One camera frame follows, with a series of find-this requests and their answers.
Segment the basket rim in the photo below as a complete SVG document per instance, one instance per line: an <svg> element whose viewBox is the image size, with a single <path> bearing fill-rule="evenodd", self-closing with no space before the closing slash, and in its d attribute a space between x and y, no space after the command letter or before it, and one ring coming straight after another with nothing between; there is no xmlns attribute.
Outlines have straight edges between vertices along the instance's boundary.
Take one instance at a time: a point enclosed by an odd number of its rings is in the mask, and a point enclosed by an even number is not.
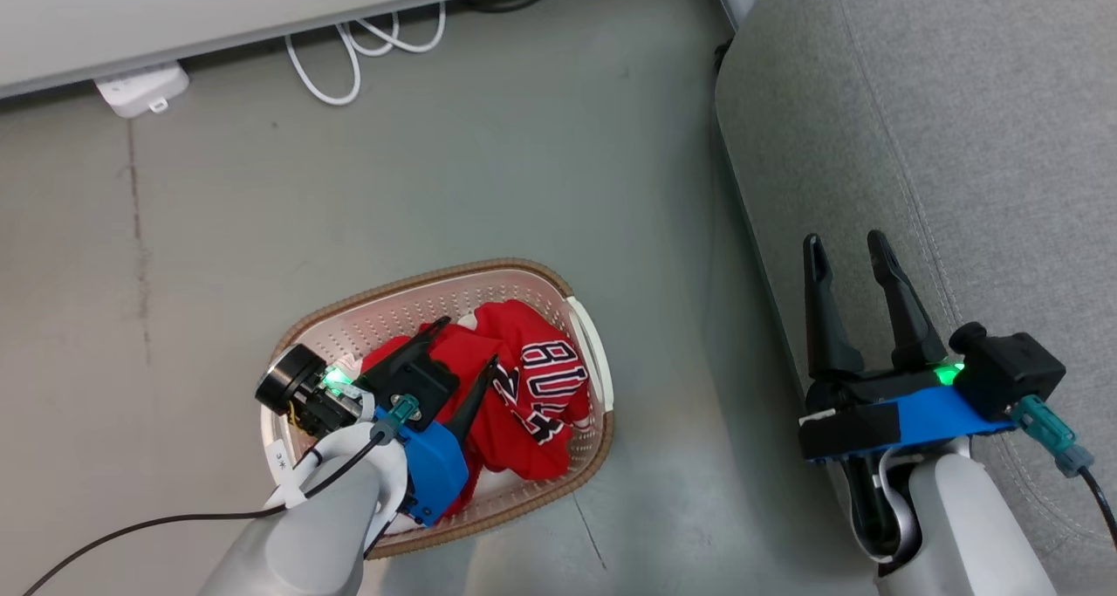
<svg viewBox="0 0 1117 596"><path fill-rule="evenodd" d="M315 310L315 313L306 315L306 317L296 321L294 326L290 326L290 328L287 329L287 333L284 333L283 337L279 338L278 345L276 345L275 350L271 353L271 358L273 361L278 358L279 354L283 354L284 349L292 346L293 342L302 337L302 335L306 333L306 330L313 328L313 326L317 326L318 323L323 323L324 320L327 320L327 318L334 318L336 315L347 313L347 310L354 309L354 307L366 305L366 302L379 300L379 298L385 298L388 295L399 294L402 290L413 289L413 287L417 286L430 285L430 282L439 282L443 281L443 279L459 278L464 277L464 275L484 273L484 271L487 270L525 270L527 273L538 275L540 278L546 279L547 282L555 286L555 289L558 289L558 292L562 292L564 298L570 298L574 295L574 290L571 289L571 286L567 285L565 279L558 277L558 273L555 273L554 270L548 269L546 266L538 265L538 262L532 262L529 259L495 258L486 259L486 261L468 262L468 265L462 266L450 266L446 267L446 269L431 270L428 271L428 273L412 275L411 278L403 278L395 282L376 286L375 289L364 290L362 294L351 295L351 297L344 298L344 300L332 302L332 305L325 306L323 309ZM414 552L455 541L464 537L469 537L509 522L521 516L525 516L526 513L534 511L535 509L550 504L564 496L569 496L598 473L598 470L601 469L605 462L605 458L609 455L612 442L613 412L610 410L609 412L602 414L601 442L598 446L598 451L594 453L592 460L585 469L583 469L576 477L571 478L571 480L562 483L561 486L556 486L555 489L529 502L510 507L499 513L495 513L481 520L451 527L438 533L432 533L430 537L419 537L397 544L386 542L383 546L375 546L371 549L370 554L365 556L365 559L382 559L405 552Z"/></svg>

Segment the gray sofa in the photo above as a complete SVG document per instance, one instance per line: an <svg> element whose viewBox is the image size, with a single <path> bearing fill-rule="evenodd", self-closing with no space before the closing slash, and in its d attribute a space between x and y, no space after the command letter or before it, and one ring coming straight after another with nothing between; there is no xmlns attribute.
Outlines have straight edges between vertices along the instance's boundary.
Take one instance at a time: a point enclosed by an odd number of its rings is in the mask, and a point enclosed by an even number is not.
<svg viewBox="0 0 1117 596"><path fill-rule="evenodd" d="M803 385L803 235L884 368L865 239L885 230L944 337L977 320L1065 362L1051 404L1117 493L1117 0L758 0L717 115ZM1021 433L974 454L1060 593L1117 585L1080 478Z"/></svg>

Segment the white power adapter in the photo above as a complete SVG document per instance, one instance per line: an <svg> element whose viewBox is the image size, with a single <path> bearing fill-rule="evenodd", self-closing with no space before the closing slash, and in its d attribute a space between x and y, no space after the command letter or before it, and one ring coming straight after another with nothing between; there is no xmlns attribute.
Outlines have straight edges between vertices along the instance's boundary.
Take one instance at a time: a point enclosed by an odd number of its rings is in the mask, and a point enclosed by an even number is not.
<svg viewBox="0 0 1117 596"><path fill-rule="evenodd" d="M147 66L140 70L93 79L116 115L135 118L146 110L163 114L168 100L175 98L190 86L190 78L179 63Z"/></svg>

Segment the white basket handle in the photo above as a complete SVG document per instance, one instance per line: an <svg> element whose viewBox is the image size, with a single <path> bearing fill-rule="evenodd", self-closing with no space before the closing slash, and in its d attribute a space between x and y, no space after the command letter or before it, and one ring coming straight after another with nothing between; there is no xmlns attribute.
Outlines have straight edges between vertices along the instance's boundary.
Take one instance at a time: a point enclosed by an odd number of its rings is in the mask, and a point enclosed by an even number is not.
<svg viewBox="0 0 1117 596"><path fill-rule="evenodd" d="M609 373L609 358L605 357L605 346L601 345L601 335L598 334L590 313L585 313L585 307L574 298L574 295L566 298L566 306L570 306L574 338L579 348L585 353L582 354L582 362L585 362L586 369L590 369L593 392L598 402L601 402L603 413L610 413L613 410L613 377Z"/></svg>

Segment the gray floor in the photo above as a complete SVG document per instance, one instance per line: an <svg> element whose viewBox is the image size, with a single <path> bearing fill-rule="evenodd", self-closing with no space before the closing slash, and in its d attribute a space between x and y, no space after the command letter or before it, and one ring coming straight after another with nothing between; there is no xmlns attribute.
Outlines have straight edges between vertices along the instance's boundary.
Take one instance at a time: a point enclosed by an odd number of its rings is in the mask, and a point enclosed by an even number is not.
<svg viewBox="0 0 1117 596"><path fill-rule="evenodd" d="M719 174L727 31L715 0L544 0L454 15L431 55L364 60L346 108L268 47L194 63L188 95L132 123L87 90L2 104L9 590L132 521L257 507L252 386L302 315L522 257L566 277L603 335L610 459L499 531L369 564L362 594L873 593L798 461L794 390ZM337 42L303 54L342 86ZM136 533L42 593L192 594L239 528Z"/></svg>

